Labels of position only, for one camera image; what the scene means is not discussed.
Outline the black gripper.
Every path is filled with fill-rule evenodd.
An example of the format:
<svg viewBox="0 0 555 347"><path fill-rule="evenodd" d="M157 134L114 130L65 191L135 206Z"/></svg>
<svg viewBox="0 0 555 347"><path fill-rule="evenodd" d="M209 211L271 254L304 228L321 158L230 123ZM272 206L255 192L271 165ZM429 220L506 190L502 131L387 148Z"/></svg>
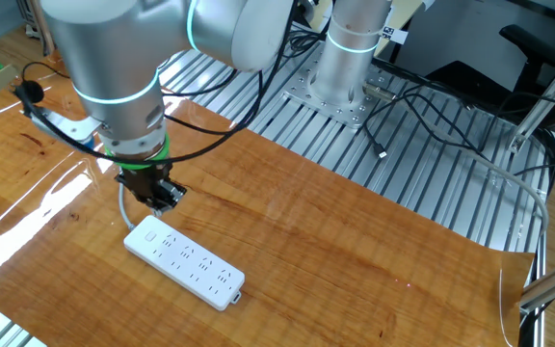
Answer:
<svg viewBox="0 0 555 347"><path fill-rule="evenodd" d="M162 217L164 212L174 209L182 200L187 190L170 181L171 165L149 166L131 170L121 168L115 177L138 202L148 208L155 217Z"/></svg>

